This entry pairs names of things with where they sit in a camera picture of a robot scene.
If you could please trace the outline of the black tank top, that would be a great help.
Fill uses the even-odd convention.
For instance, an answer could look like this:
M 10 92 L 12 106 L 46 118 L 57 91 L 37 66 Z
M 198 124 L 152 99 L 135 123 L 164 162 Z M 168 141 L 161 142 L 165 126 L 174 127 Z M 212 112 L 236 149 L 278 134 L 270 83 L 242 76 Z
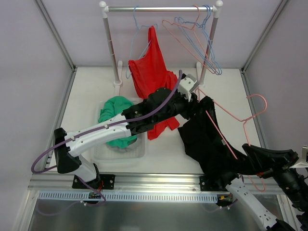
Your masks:
M 205 185 L 222 189 L 223 182 L 237 174 L 256 175 L 248 156 L 231 146 L 217 131 L 219 128 L 213 100 L 205 96 L 196 113 L 178 128 L 185 154 L 197 161 L 204 173 Z

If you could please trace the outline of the red tank top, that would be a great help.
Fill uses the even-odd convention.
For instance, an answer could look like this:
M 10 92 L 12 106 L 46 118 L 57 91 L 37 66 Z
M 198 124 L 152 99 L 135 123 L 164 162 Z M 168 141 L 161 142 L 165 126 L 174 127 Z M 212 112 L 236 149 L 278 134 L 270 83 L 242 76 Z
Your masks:
M 156 109 L 171 93 L 178 81 L 177 76 L 166 69 L 154 26 L 148 30 L 148 41 L 150 44 L 146 54 L 138 60 L 128 62 L 136 93 L 142 98 L 141 103 L 129 108 L 133 114 L 130 118 L 146 115 Z M 175 92 L 161 110 L 144 121 L 139 121 L 138 123 L 142 126 L 137 127 L 136 130 L 146 131 L 148 128 L 148 139 L 154 140 L 165 128 L 176 129 L 180 125 L 174 117 L 177 114 L 179 99 L 178 93 Z

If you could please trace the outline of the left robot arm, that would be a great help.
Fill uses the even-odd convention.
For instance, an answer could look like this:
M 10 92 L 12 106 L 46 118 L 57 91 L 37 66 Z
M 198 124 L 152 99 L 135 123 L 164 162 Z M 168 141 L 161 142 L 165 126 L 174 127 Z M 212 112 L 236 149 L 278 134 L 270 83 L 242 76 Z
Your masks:
M 155 125 L 177 115 L 189 119 L 197 106 L 195 93 L 186 97 L 179 90 L 159 88 L 141 103 L 95 126 L 75 132 L 58 128 L 54 131 L 57 172 L 72 173 L 81 178 L 89 188 L 98 188 L 101 182 L 98 167 L 88 162 L 82 153 L 115 139 L 148 132 Z

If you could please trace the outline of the light blue hanger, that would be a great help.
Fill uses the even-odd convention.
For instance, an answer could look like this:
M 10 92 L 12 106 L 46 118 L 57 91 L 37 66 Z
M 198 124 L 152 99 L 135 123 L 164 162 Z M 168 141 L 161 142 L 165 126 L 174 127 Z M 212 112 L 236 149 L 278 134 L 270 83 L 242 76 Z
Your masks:
M 220 16 L 221 8 L 223 6 L 223 1 L 217 0 L 213 6 L 213 21 L 210 29 L 210 34 L 208 36 L 208 44 L 206 49 L 206 58 L 204 59 L 201 77 L 205 77 L 206 71 L 211 71 L 212 74 L 221 75 L 222 69 L 220 64 L 215 59 L 215 52 L 213 48 L 213 41 L 216 32 L 216 27 L 218 23 L 218 18 Z
M 206 14 L 203 19 L 199 19 L 201 12 L 199 11 L 200 8 L 197 7 L 198 15 L 195 20 L 189 21 L 178 16 L 174 18 L 173 22 L 173 25 L 179 29 L 190 46 L 189 48 L 186 48 L 186 50 L 202 65 L 204 63 L 204 59 L 206 58 L 208 36 L 210 34 L 207 33 L 206 26 L 210 17 L 213 17 L 213 7 L 209 5 L 204 5 L 203 7 L 206 8 Z

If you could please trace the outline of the green tank top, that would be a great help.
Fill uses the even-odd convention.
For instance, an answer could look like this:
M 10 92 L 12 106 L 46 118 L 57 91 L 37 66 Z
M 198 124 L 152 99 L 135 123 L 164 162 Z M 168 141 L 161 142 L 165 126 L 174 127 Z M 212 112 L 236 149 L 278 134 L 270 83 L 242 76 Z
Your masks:
M 124 110 L 133 106 L 134 103 L 123 96 L 115 96 L 110 98 L 104 103 L 102 109 L 100 109 L 98 123 L 102 123 L 112 117 L 121 114 Z M 127 138 L 120 138 L 107 142 L 110 147 L 117 147 L 120 149 L 127 148 L 129 145 L 133 144 L 137 139 L 137 136 L 130 136 Z

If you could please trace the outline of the pink hanger of green top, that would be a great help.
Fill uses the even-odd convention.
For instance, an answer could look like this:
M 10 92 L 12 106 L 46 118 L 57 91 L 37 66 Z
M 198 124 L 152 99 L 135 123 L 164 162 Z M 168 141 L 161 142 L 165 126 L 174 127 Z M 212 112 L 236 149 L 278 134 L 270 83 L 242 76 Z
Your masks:
M 197 11 L 197 15 L 198 15 L 198 10 L 197 10 L 197 5 L 194 5 L 192 8 L 195 9 Z M 162 26 L 167 30 L 167 32 L 186 50 L 186 48 L 189 48 L 189 44 L 187 43 L 186 38 L 182 35 L 182 33 L 179 31 L 179 29 L 173 25 L 173 21 L 169 21 L 169 20 L 162 20 Z

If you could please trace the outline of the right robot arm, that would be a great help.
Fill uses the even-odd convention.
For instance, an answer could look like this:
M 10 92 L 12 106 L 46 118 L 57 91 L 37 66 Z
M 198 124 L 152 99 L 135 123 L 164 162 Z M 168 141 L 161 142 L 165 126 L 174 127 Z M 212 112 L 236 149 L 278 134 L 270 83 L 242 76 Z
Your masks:
M 227 191 L 239 201 L 253 217 L 262 231 L 292 231 L 294 228 L 278 219 L 249 191 L 242 175 L 256 175 L 260 179 L 273 178 L 290 201 L 289 207 L 297 209 L 296 216 L 301 229 L 308 229 L 308 185 L 298 168 L 308 167 L 308 148 L 303 146 L 300 158 L 293 150 L 276 151 L 244 144 L 247 156 L 244 162 L 228 162 L 230 169 L 222 162 L 215 164 L 215 171 L 200 177 L 202 191 Z

